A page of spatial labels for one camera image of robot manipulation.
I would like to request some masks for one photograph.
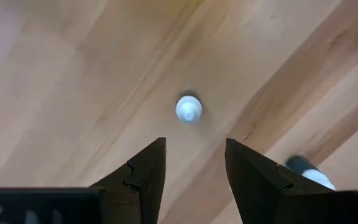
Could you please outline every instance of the white bottle cap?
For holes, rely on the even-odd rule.
[[[328,177],[318,170],[306,170],[304,171],[302,176],[314,182],[317,182],[331,190],[335,190],[335,186],[329,181]]]
[[[195,123],[201,117],[203,106],[194,96],[183,96],[177,103],[176,112],[184,123]]]

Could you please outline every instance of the black and white object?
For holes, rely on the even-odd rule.
[[[166,140],[88,188],[0,189],[0,224],[157,224]]]
[[[289,158],[285,166],[307,179],[313,180],[331,190],[335,190],[335,186],[329,181],[328,177],[302,156]]]

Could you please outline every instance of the wooden surface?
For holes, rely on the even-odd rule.
[[[160,223],[241,222],[227,136],[358,189],[358,0],[0,0],[0,186],[87,186],[160,136]]]

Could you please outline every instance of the wooden floor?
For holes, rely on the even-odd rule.
[[[160,223],[241,222],[227,136],[358,189],[358,0],[0,0],[0,186],[87,186],[160,136]]]

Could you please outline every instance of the white ball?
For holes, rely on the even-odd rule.
[[[177,103],[176,112],[182,122],[191,124],[200,119],[203,106],[194,96],[183,96]]]

